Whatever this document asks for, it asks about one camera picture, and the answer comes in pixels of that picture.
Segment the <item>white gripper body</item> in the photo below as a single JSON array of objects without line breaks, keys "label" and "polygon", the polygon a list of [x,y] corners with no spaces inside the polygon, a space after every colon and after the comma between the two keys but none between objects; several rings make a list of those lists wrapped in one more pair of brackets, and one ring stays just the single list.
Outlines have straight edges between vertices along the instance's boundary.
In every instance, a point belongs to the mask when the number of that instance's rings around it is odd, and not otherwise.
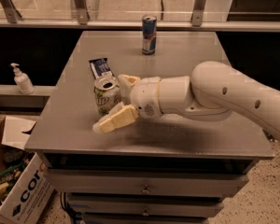
[{"label": "white gripper body", "polygon": [[158,118],[162,115],[159,104],[160,77],[140,79],[130,92],[132,105],[143,119]]}]

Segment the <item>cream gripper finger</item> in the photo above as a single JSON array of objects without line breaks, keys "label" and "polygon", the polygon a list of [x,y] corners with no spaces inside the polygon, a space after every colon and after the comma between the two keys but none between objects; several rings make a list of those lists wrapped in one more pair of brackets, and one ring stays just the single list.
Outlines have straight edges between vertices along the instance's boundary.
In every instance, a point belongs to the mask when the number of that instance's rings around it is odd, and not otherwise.
[{"label": "cream gripper finger", "polygon": [[132,91],[133,86],[140,80],[140,77],[119,75],[118,79],[123,100],[126,104],[128,104],[130,102],[130,92]]},{"label": "cream gripper finger", "polygon": [[94,123],[92,130],[95,133],[110,133],[134,123],[138,117],[138,111],[133,105],[125,105],[123,102],[120,102],[107,115]]}]

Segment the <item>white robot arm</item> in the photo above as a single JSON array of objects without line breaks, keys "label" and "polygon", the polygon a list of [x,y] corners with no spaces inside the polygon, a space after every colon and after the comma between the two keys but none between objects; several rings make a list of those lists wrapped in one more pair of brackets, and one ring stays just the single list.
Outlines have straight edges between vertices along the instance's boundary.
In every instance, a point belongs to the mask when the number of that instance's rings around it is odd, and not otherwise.
[{"label": "white robot arm", "polygon": [[280,91],[265,86],[219,62],[196,65],[190,76],[120,75],[127,103],[120,102],[93,124],[96,133],[109,133],[137,118],[177,114],[194,120],[223,120],[236,112],[280,141]]}]

